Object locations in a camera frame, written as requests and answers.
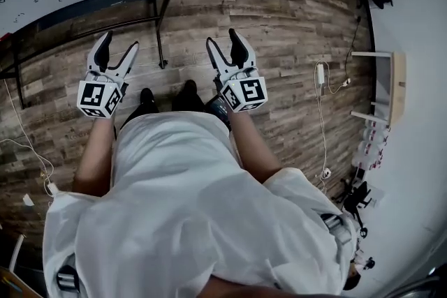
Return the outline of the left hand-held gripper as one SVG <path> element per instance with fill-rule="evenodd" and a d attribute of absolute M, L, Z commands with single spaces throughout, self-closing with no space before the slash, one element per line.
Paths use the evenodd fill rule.
<path fill-rule="evenodd" d="M 108 67 L 111 40 L 112 31 L 108 31 L 96 41 L 87 55 L 88 71 L 79 83 L 77 97 L 77 107 L 86 117 L 110 119 L 125 96 L 128 84 L 124 78 L 131 71 L 139 42 L 134 42 L 127 49 L 116 66 Z M 107 69 L 108 75 L 99 73 Z"/>

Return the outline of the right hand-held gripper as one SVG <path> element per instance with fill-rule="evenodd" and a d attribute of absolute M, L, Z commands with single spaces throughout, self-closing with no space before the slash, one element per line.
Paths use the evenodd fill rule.
<path fill-rule="evenodd" d="M 268 101 L 265 78 L 260 76 L 257 67 L 254 67 L 256 54 L 248 40 L 233 28 L 228 32 L 231 41 L 231 63 L 212 38 L 208 37 L 206 40 L 207 53 L 213 68 L 218 72 L 214 81 L 219 95 L 232 112 L 254 110 Z"/>

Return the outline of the person's left forearm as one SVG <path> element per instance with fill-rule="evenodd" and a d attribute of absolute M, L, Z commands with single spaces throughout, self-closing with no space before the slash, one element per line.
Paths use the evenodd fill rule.
<path fill-rule="evenodd" d="M 72 191 L 102 197 L 110 190 L 115 116 L 95 119 L 73 178 Z"/>

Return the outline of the person's right forearm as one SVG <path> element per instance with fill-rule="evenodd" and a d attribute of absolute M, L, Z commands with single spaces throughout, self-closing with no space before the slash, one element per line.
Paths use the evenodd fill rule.
<path fill-rule="evenodd" d="M 243 168 L 264 184 L 282 165 L 267 146 L 247 112 L 229 112 L 228 118 Z"/>

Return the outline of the person's left black shoe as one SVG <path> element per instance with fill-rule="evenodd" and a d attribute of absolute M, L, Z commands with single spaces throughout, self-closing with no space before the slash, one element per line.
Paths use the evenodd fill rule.
<path fill-rule="evenodd" d="M 158 107 L 156 106 L 154 95 L 149 88 L 144 88 L 140 92 L 140 106 L 139 109 L 145 114 L 158 113 Z"/>

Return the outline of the person's black shoe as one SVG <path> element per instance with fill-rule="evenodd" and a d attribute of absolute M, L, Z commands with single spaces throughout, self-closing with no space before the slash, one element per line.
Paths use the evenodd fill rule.
<path fill-rule="evenodd" d="M 158 113 L 158 107 L 156 106 L 154 95 L 149 88 L 144 88 L 140 92 L 140 106 L 139 109 L 145 114 Z"/>
<path fill-rule="evenodd" d="M 193 80 L 187 80 L 182 90 L 172 101 L 172 111 L 204 112 L 205 104 L 197 92 L 197 85 Z"/>

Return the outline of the person's right black shoe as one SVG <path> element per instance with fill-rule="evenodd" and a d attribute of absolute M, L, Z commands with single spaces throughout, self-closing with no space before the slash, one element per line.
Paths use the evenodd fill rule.
<path fill-rule="evenodd" d="M 193 80 L 187 80 L 182 90 L 172 101 L 172 111 L 204 112 L 205 104 L 197 92 L 197 85 Z"/>

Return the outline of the person in white shirt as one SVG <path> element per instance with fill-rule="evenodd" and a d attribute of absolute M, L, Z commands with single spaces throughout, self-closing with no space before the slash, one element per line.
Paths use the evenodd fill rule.
<path fill-rule="evenodd" d="M 50 298 L 339 298 L 357 235 L 294 167 L 264 184 L 211 114 L 130 120 L 102 197 L 58 192 L 47 211 Z"/>

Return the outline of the row of clear water bottles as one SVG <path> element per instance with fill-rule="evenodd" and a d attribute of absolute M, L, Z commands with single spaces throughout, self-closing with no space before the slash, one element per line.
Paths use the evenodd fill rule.
<path fill-rule="evenodd" d="M 389 126 L 367 119 L 362 140 L 351 161 L 352 166 L 364 171 L 379 168 L 383 161 L 383 151 L 388 143 L 389 134 Z"/>

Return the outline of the white-legged wooden table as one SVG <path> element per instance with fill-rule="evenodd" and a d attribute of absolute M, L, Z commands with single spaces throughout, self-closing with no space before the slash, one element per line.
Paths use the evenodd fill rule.
<path fill-rule="evenodd" d="M 406 56 L 399 52 L 351 52 L 351 56 L 367 57 L 377 59 L 386 59 L 390 68 L 389 75 L 389 101 L 377 102 L 372 101 L 371 106 L 385 106 L 388 108 L 388 116 L 381 118 L 373 114 L 365 114 L 361 112 L 351 111 L 350 115 L 375 121 L 379 124 L 391 127 L 396 124 L 404 114 L 405 98 L 406 98 Z"/>

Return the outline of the black waist recorder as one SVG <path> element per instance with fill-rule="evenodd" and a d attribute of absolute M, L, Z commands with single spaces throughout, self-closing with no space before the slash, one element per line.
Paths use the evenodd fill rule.
<path fill-rule="evenodd" d="M 228 118 L 228 111 L 226 108 L 225 100 L 219 95 L 214 96 L 205 104 L 206 113 L 213 114 L 216 116 L 222 123 L 225 124 L 227 129 L 231 131 L 230 121 Z"/>

